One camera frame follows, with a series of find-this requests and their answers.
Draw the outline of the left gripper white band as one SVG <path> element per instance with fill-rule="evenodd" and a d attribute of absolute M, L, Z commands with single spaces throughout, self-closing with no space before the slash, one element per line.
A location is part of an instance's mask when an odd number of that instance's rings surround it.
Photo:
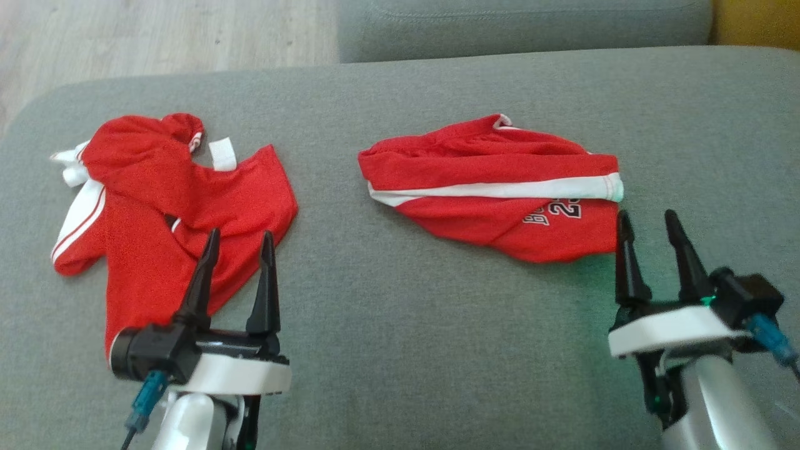
<path fill-rule="evenodd" d="M 212 229 L 198 259 L 174 322 L 198 330 L 211 327 L 208 314 L 213 271 L 218 262 L 221 231 Z M 276 336 L 282 329 L 274 236 L 266 231 L 258 256 L 259 274 L 248 335 L 202 335 L 202 356 L 188 381 L 172 382 L 173 391 L 212 396 L 278 395 L 291 388 L 293 372 L 281 354 Z"/>

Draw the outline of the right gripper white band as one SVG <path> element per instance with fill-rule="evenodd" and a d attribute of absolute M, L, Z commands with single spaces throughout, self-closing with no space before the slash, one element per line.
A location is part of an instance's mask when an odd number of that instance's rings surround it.
<path fill-rule="evenodd" d="M 674 249 L 683 304 L 649 304 L 651 288 L 644 282 L 634 248 L 635 234 L 627 211 L 617 214 L 615 299 L 618 308 L 608 333 L 614 358 L 667 349 L 689 349 L 724 340 L 752 339 L 751 331 L 726 324 L 709 305 L 714 287 L 676 211 L 664 213 L 667 238 Z"/>

